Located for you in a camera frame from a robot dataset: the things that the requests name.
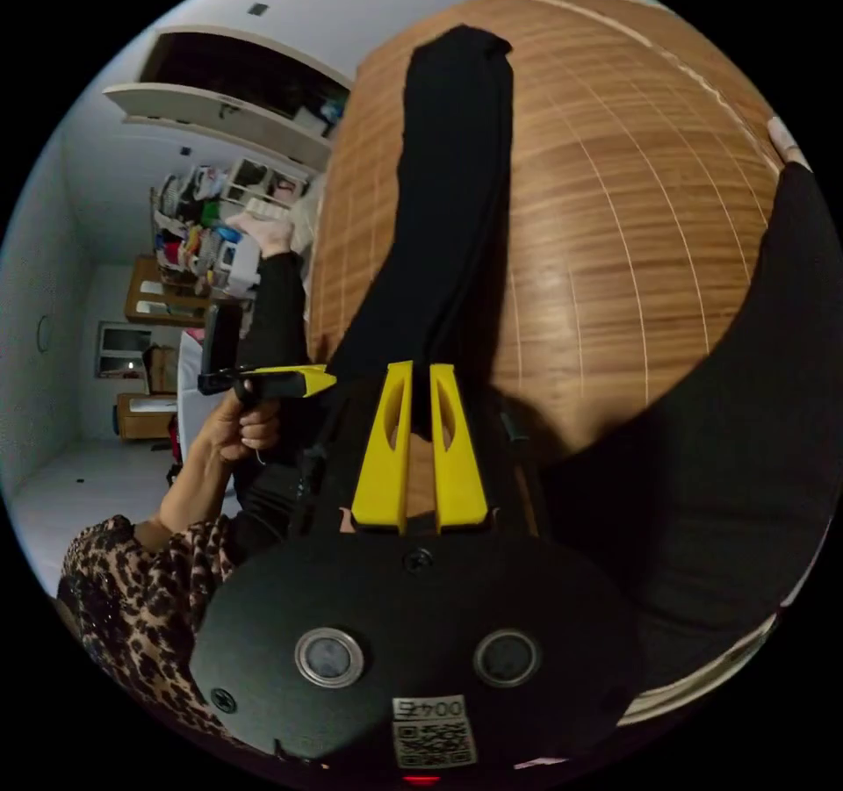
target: screw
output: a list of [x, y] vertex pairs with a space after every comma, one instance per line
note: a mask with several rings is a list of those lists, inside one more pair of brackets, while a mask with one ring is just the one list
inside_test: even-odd
[[410, 574], [421, 574], [433, 565], [433, 555], [423, 548], [416, 548], [404, 555], [403, 564]]
[[234, 698], [224, 688], [214, 688], [211, 691], [211, 703], [226, 715], [232, 715], [237, 711], [237, 704]]

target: leopard print shirt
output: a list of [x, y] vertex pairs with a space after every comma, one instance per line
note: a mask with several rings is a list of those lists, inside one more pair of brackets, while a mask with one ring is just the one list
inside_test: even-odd
[[59, 598], [76, 616], [91, 658], [132, 696], [199, 732], [237, 744], [208, 708], [188, 664], [205, 608], [230, 577], [230, 520], [191, 526], [153, 553], [114, 516], [70, 545]]

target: fingers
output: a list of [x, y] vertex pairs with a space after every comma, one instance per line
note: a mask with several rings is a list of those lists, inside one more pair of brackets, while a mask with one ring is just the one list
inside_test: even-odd
[[243, 403], [237, 398], [234, 388], [226, 391], [222, 401], [217, 405], [215, 415], [217, 419], [234, 420], [243, 409]]
[[240, 436], [243, 440], [262, 440], [267, 437], [278, 436], [278, 417], [256, 425], [245, 425], [240, 429]]
[[240, 439], [250, 449], [271, 449], [278, 442], [278, 417], [259, 425], [247, 425], [240, 429]]
[[232, 229], [239, 229], [246, 235], [251, 235], [251, 230], [255, 229], [256, 226], [260, 226], [261, 221], [250, 215], [248, 212], [239, 212], [233, 217], [228, 218], [226, 220], [226, 224], [232, 227]]
[[261, 402], [255, 408], [245, 413], [240, 418], [240, 424], [242, 426], [246, 425], [259, 425], [261, 422], [268, 422], [272, 419], [281, 407], [281, 403], [274, 399], [272, 401]]

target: red light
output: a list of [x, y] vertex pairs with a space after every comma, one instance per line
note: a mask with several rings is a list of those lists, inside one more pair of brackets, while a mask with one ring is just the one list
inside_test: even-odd
[[418, 788], [430, 788], [439, 781], [438, 776], [405, 776], [404, 781]]

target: wooden drawer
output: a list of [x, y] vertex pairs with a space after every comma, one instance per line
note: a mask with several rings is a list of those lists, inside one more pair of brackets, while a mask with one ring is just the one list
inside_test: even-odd
[[142, 393], [121, 393], [117, 397], [117, 424], [121, 440], [164, 440], [169, 437], [169, 423], [175, 412], [133, 413], [133, 399], [175, 401], [175, 396], [144, 396]]

